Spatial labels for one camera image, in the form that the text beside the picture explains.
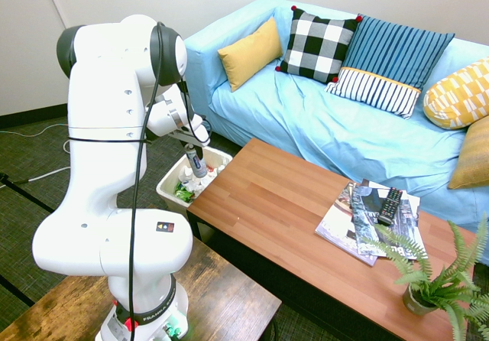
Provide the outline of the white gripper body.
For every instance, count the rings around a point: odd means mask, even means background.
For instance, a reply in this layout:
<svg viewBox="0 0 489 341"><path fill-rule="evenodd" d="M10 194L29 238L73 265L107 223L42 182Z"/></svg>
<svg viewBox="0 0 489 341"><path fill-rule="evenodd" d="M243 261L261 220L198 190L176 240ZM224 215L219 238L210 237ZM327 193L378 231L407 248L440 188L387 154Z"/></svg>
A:
<svg viewBox="0 0 489 341"><path fill-rule="evenodd" d="M188 124L183 125L179 111L182 111L189 119ZM169 133L170 137L180 140L183 145L190 143L194 146L207 146L209 144L210 136L203 125L203 119L193 111L192 106L189 109L187 107L183 109L170 107L169 112L177 126L174 131Z"/></svg>

